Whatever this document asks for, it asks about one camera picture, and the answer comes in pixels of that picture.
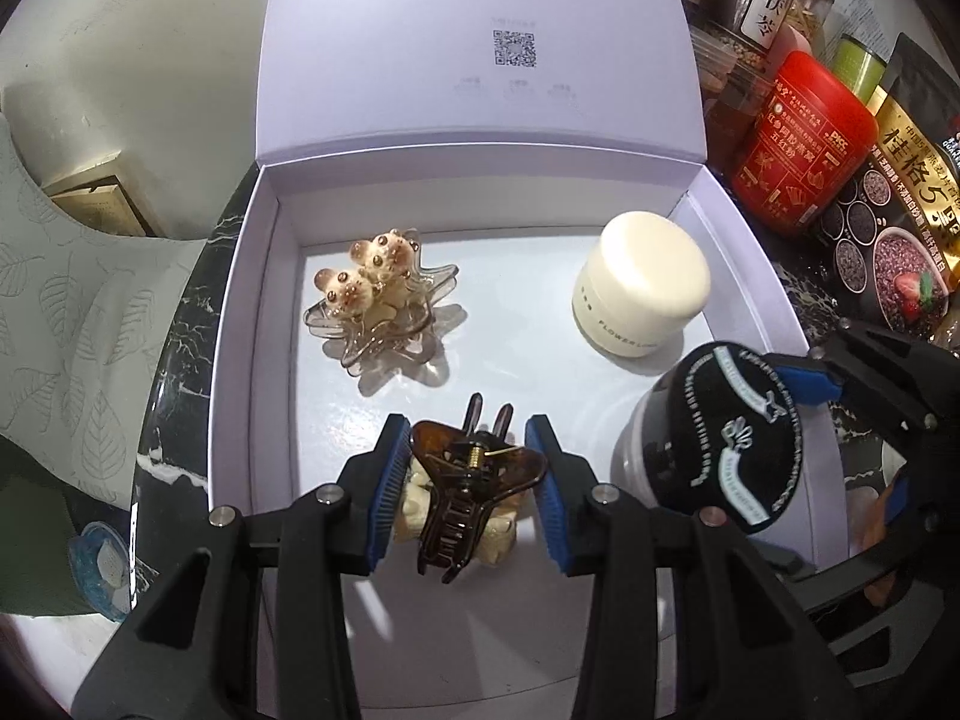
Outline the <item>cream white jar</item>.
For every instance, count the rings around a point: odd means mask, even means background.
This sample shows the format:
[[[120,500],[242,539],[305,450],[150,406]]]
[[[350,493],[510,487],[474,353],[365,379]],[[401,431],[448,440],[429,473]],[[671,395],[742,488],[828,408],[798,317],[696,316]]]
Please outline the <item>cream white jar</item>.
[[[709,293],[711,271],[697,241],[665,216],[627,211],[602,229],[571,304],[590,343],[638,359],[682,333]]]

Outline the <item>black grain snack bag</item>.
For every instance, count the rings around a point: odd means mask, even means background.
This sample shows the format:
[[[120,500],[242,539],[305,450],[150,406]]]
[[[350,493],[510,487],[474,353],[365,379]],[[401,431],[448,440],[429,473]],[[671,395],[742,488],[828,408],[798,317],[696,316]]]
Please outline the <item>black grain snack bag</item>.
[[[958,289],[957,138],[934,138],[891,94],[878,138],[823,211],[828,293],[838,314],[931,341]]]

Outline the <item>red tin canister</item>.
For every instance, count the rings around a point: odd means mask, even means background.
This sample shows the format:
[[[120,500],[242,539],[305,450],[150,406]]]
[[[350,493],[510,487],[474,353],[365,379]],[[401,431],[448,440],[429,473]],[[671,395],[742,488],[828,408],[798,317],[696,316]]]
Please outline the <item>red tin canister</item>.
[[[864,163],[877,133],[866,105],[794,50],[732,161],[732,192],[766,227],[799,236]]]

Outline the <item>jar with dried roots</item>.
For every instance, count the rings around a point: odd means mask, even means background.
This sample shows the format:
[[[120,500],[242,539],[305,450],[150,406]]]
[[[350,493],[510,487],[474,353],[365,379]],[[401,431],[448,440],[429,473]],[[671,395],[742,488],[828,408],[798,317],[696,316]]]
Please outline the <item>jar with dried roots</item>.
[[[835,0],[794,0],[789,13],[791,25],[802,32],[809,41],[822,31],[823,23],[832,11]]]

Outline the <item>light green leaf cushion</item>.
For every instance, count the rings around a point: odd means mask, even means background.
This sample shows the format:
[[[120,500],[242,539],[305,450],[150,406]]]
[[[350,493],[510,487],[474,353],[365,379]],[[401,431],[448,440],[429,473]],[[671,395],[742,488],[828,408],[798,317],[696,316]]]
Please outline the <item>light green leaf cushion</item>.
[[[125,509],[146,402],[199,241],[94,231],[2,138],[2,433],[60,481]]]

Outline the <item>green tube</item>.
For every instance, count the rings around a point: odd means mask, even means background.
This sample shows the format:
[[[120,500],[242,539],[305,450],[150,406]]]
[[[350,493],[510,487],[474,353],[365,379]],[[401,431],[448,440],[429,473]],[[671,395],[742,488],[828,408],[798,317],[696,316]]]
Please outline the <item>green tube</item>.
[[[880,55],[862,44],[851,34],[843,34],[836,44],[832,72],[838,80],[867,104],[882,80],[887,64]]]

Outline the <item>black round powder jar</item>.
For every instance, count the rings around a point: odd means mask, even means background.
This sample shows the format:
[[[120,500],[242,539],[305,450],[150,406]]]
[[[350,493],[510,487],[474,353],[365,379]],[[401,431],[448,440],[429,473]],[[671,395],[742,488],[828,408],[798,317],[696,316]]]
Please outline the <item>black round powder jar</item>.
[[[718,507],[753,535],[788,509],[802,460],[800,414],[775,368],[743,344],[711,341],[638,401],[613,450],[612,479],[647,507]]]

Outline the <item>amber plastic jar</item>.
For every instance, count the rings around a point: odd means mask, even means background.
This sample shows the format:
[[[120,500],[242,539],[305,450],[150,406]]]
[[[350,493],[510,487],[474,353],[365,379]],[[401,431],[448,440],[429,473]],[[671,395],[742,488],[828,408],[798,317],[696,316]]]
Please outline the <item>amber plastic jar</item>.
[[[713,171],[724,174],[770,94],[765,59],[724,29],[690,28]]]

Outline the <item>brown bear hair claw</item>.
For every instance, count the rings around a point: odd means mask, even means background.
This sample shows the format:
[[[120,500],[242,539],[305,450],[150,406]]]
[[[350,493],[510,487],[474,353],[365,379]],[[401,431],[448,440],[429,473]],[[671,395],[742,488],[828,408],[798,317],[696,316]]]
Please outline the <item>brown bear hair claw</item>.
[[[416,570],[436,567],[452,582],[474,559],[500,562],[516,541],[517,511],[547,476],[539,450],[508,440],[512,408],[480,426],[483,397],[467,401],[459,426],[420,421],[409,434],[407,488],[395,525],[418,543]]]

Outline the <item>lavender gift box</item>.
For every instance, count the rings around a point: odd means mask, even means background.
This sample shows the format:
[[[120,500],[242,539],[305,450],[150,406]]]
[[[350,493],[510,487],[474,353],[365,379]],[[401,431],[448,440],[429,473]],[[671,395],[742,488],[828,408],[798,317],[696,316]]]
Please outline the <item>lavender gift box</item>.
[[[708,341],[802,353],[770,261],[704,167],[679,0],[268,0],[257,85],[260,171],[224,301],[210,502],[286,509],[368,452],[391,413],[508,440],[545,415],[601,481],[640,399]],[[602,227],[652,211],[706,255],[708,304],[651,356],[612,358],[573,314]],[[415,227],[423,265],[459,266],[434,308],[436,353],[365,362],[309,332],[314,271],[355,239]],[[528,499],[500,567],[416,575],[394,543],[343,577],[361,718],[571,718],[592,577],[548,557]]]

